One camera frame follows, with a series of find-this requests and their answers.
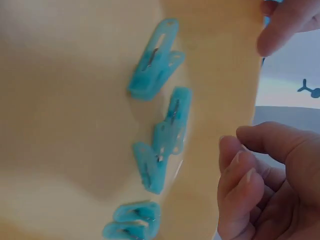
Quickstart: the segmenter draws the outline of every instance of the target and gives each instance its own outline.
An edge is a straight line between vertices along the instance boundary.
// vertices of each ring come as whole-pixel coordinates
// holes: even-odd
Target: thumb
[[[257,41],[258,52],[267,57],[281,48],[320,10],[319,0],[285,0],[274,10],[271,21]]]
[[[276,122],[237,129],[249,150],[269,154],[285,164],[286,178],[301,200],[320,207],[320,135]]]

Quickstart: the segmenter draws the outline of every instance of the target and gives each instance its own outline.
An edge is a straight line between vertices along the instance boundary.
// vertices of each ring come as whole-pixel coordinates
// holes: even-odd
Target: fingernail
[[[240,150],[236,153],[236,155],[234,156],[234,158],[232,159],[231,161],[231,165],[235,165],[235,164],[238,164],[239,163],[239,155],[240,153],[242,153],[243,151]]]
[[[245,175],[245,178],[246,178],[246,182],[249,183],[250,182],[250,179],[251,179],[251,176],[253,173],[256,172],[256,169],[253,167],[251,168]]]
[[[264,14],[264,15],[270,15],[271,14],[271,9],[270,9],[270,7],[266,4],[266,3],[262,3],[261,4],[261,12],[262,12],[262,14]]]
[[[219,145],[220,145],[221,140],[224,139],[224,137],[225,137],[225,136],[221,136],[221,137],[219,138]]]

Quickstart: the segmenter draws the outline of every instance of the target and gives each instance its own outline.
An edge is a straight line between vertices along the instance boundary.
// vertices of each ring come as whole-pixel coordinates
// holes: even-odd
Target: finger
[[[219,141],[219,168],[222,173],[231,163],[237,152],[243,149],[240,141],[234,136],[223,136]]]
[[[237,151],[245,151],[245,148],[241,145],[240,141],[234,136],[225,136],[220,140],[220,158],[219,165],[220,169],[223,171],[230,165],[230,162],[235,157]],[[265,162],[256,159],[251,153],[241,155],[241,165],[246,165],[246,168],[243,171],[255,167],[256,171],[262,176],[264,183],[266,184],[264,196],[262,202],[259,204],[261,209],[268,203],[269,199],[272,197],[273,193],[278,191],[282,183],[286,179],[285,171],[279,168],[270,167]],[[231,183],[227,191],[234,188],[238,184],[240,178],[243,176],[240,173],[240,176],[236,177],[236,180],[228,179],[227,182]]]
[[[315,0],[287,0],[280,3],[257,40],[259,54],[267,57],[278,50],[299,32],[319,9],[320,1]]]
[[[266,0],[261,3],[261,12],[265,17],[271,17],[277,9],[279,2],[273,0]]]
[[[234,189],[241,178],[255,167],[255,157],[250,152],[239,151],[230,165],[222,172],[217,191],[218,205],[223,203],[227,194]]]
[[[264,190],[263,190],[263,196],[261,201],[256,205],[260,210],[264,210],[272,196],[275,194],[275,192],[268,187],[267,185],[264,185]]]
[[[277,192],[286,180],[286,172],[284,169],[271,167],[260,159],[257,159],[256,161],[256,171],[263,178],[264,184],[273,192]]]
[[[286,166],[286,178],[305,204],[320,206],[320,135],[280,123],[240,127],[236,134],[254,152],[267,153]]]
[[[219,206],[218,232],[223,240],[247,240],[255,234],[250,221],[250,212],[261,200],[264,181],[250,169],[238,185],[230,191]]]
[[[299,32],[303,33],[317,29],[320,29],[320,13],[311,18],[311,20],[308,21]]]
[[[257,206],[255,206],[251,211],[250,211],[250,223],[252,223],[253,225],[256,223],[256,221],[258,220],[258,218],[261,215],[261,209]]]
[[[279,239],[281,237],[287,239],[284,237],[284,232],[287,233],[286,230],[290,229],[290,225],[297,224],[298,214],[294,211],[299,212],[299,209],[295,207],[298,205],[298,196],[288,182],[285,182],[255,223],[257,228],[255,238],[259,240]]]
[[[256,126],[242,126],[236,131],[239,141],[254,152],[269,154],[285,164],[288,155],[310,138],[312,132],[301,131],[277,122],[264,122]]]

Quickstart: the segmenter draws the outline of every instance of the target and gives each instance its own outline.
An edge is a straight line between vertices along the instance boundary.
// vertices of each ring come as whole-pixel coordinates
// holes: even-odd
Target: blue clothespin
[[[135,222],[112,222],[107,224],[102,236],[105,239],[150,240],[148,227]]]
[[[161,207],[156,202],[140,202],[120,206],[113,214],[119,223],[144,221],[148,223],[147,234],[153,239],[160,227]]]
[[[127,87],[133,98],[152,100],[185,60],[183,52],[171,51],[178,29],[175,18],[167,18],[156,27]]]
[[[175,87],[164,121],[155,126],[152,147],[143,142],[133,144],[142,184],[151,193],[162,192],[169,156],[183,150],[191,100],[191,89]]]

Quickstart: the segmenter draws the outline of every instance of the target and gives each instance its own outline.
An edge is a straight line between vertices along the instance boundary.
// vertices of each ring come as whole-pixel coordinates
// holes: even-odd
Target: plastic clothespin
[[[171,51],[178,29],[175,18],[167,18],[156,27],[127,87],[133,98],[152,100],[185,60],[183,52]]]
[[[148,236],[154,238],[160,227],[161,207],[156,202],[122,205],[114,212],[113,219],[119,223],[144,221],[148,223]]]
[[[107,224],[102,236],[105,239],[150,240],[148,227],[135,222],[111,222]]]
[[[162,192],[169,156],[183,150],[191,100],[191,89],[175,87],[165,120],[155,126],[152,147],[143,142],[132,146],[142,184],[151,193]]]

